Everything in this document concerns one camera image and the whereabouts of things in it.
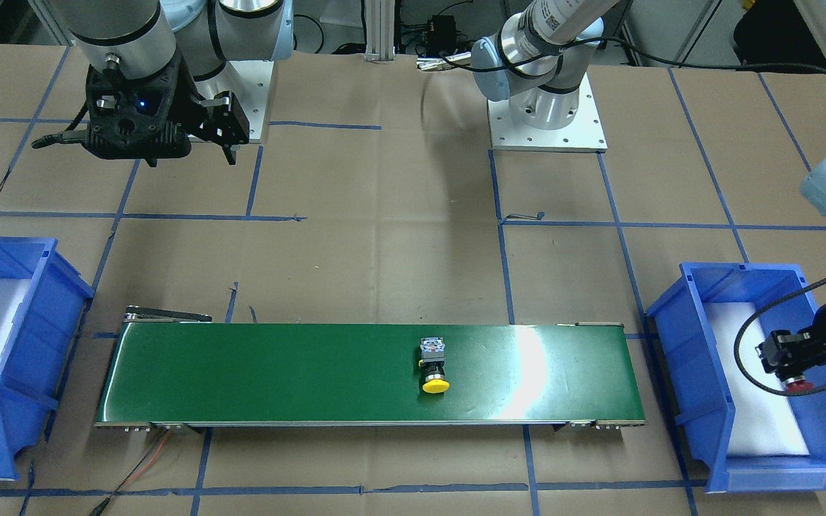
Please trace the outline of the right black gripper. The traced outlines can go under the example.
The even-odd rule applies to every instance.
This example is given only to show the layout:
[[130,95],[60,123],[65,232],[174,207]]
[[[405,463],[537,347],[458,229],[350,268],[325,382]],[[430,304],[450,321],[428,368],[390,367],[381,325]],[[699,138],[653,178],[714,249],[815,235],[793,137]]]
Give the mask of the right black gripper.
[[[180,59],[174,101],[169,118],[187,134],[221,147],[227,163],[237,164],[238,145],[249,143],[250,122],[239,98],[230,90],[205,98],[198,92],[186,60]],[[155,168],[157,157],[142,158]]]

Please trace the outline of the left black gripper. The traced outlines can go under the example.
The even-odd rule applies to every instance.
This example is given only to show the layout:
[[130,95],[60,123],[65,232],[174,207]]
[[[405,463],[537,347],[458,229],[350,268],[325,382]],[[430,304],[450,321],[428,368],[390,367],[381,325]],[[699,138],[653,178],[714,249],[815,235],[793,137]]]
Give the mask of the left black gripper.
[[809,327],[791,333],[773,330],[757,347],[764,372],[777,378],[799,378],[807,369],[826,365],[826,304]]

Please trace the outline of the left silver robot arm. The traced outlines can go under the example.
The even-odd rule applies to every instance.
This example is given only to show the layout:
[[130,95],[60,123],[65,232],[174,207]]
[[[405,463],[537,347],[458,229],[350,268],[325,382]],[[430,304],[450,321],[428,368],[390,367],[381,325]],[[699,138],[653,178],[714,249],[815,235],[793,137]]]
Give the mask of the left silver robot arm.
[[[826,58],[826,1],[794,5]],[[473,45],[469,68],[480,91],[494,102],[534,90],[570,95],[588,66],[578,49],[605,40],[589,29],[610,7],[609,1],[531,2],[494,36]],[[826,159],[807,174],[800,191],[826,216]],[[774,330],[756,351],[764,371],[784,382],[787,395],[807,394],[796,384],[807,369],[826,365],[826,305],[809,327],[796,333]]]

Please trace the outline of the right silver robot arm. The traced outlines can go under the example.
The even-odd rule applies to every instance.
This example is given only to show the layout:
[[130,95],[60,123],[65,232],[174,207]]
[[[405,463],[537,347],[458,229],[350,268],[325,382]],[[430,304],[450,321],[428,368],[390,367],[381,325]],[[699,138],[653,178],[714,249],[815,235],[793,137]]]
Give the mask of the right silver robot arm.
[[53,1],[89,61],[85,101],[34,149],[80,145],[103,160],[181,159],[195,140],[230,166],[262,136],[271,69],[294,50],[290,1]]

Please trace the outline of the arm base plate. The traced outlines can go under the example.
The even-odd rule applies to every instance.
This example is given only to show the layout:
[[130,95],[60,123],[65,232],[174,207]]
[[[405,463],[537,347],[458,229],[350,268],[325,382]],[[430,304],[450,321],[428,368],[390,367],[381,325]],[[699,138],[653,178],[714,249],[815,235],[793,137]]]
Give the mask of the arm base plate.
[[196,81],[196,87],[206,98],[226,90],[235,92],[249,121],[249,143],[262,144],[266,139],[274,82],[274,62],[236,61],[228,62],[213,77]]
[[588,74],[566,94],[534,88],[488,102],[492,147],[501,151],[603,153],[609,149]]

